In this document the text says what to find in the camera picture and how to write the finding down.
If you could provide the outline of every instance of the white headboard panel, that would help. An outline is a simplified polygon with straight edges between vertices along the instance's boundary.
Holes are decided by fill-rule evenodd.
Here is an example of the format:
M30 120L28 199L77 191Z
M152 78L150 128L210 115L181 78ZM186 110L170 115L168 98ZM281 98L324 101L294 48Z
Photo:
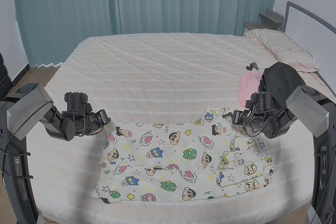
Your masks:
M282 31L309 51L319 66L318 76L336 92L336 28L320 17L287 2Z

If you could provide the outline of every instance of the pillowcase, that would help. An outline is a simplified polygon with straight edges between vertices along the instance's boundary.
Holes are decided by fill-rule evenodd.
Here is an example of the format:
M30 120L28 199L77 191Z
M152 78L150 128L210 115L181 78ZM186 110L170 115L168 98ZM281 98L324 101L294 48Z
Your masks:
M244 33L244 36L259 41L276 60L294 67L296 71L315 72L319 69L313 56L281 31L253 29Z

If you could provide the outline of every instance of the pink clothing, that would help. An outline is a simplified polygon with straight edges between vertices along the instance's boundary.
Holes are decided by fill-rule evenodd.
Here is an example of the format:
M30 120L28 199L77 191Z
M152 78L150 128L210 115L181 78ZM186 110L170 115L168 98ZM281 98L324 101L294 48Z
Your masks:
M251 99L252 93L258 92L258 87L263 73L256 70L244 72L239 79L238 98L240 103L245 107L246 100Z

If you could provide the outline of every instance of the pajamas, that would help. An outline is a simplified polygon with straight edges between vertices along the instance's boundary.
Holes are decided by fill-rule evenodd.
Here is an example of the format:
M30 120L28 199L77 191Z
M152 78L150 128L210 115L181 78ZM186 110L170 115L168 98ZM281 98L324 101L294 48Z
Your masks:
M228 197L267 186L274 165L264 141L208 108L179 124L110 123L92 196L105 203Z

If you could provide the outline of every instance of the mattress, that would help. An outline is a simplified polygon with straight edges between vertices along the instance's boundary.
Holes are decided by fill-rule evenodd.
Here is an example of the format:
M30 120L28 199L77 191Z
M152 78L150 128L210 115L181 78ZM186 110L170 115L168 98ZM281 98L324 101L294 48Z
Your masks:
M275 58L249 37L154 33L90 37L81 42L45 87L59 111L64 94L85 92L94 111L115 122L188 122L207 106L242 109L237 91L246 66ZM332 98L313 73L305 82ZM91 197L100 175L107 132L52 139L38 123L27 136L37 206L60 224L265 223L309 202L313 190L313 138L300 121L266 140L276 171L272 183L233 197L188 202L122 201Z

